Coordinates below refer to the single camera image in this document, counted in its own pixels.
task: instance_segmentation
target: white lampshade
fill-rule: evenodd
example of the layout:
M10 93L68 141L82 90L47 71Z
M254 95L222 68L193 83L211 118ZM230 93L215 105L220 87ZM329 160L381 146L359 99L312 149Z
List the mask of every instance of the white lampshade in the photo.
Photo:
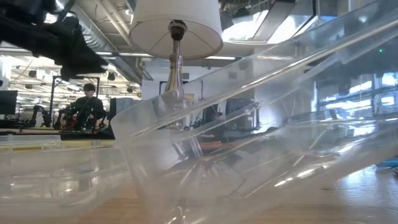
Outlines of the white lampshade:
M172 20L184 21L188 28L180 44L184 59L204 58L221 50L217 0L138 0L130 31L132 43L147 54L168 58L173 52Z

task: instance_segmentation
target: dark hair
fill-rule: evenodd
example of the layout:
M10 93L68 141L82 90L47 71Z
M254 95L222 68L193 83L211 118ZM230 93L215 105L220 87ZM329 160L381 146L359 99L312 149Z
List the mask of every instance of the dark hair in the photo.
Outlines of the dark hair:
M91 83L87 83L83 86L84 91L95 91L95 86Z

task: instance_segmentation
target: cable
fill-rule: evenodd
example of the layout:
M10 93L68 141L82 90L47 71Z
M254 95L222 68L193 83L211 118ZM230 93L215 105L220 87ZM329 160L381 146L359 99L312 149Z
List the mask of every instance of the cable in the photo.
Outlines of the cable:
M26 72L26 70L29 68L29 66L31 65L32 62L33 62L33 60L31 60L31 61L29 62L29 64L28 64L28 65L26 66L26 68L24 69L24 71L23 71L22 73L20 73L20 74L18 75L17 78L15 78L13 81L11 81L10 84L14 83L19 77L21 77L21 75L23 75L23 74Z

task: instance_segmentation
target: plastic bin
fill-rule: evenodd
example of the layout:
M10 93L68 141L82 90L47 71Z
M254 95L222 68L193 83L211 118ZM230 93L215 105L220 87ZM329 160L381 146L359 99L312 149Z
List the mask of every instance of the plastic bin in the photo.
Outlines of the plastic bin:
M150 222L235 223L397 155L397 36L398 1L376 1L116 115Z
M0 151L0 217L76 216L129 182L119 149L73 148L76 144L34 152Z
M0 150L29 150L44 149L45 147L61 147L61 136L59 135L7 135L0 136Z

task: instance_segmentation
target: white wall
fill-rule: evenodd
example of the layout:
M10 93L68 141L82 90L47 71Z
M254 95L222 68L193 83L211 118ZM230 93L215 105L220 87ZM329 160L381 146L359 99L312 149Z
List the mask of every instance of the white wall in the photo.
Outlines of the white wall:
M182 71L184 73L190 74L189 82L200 78L206 74L214 72L219 68L206 68L206 67L183 67ZM166 82L169 78L169 68L161 68L161 67L149 67L147 71L154 78L154 81L144 80L142 82L142 100L149 100L157 95L159 95L159 84L160 82ZM185 90L186 94L194 94L195 99L199 99L201 95L201 86L195 85L191 86L190 89Z

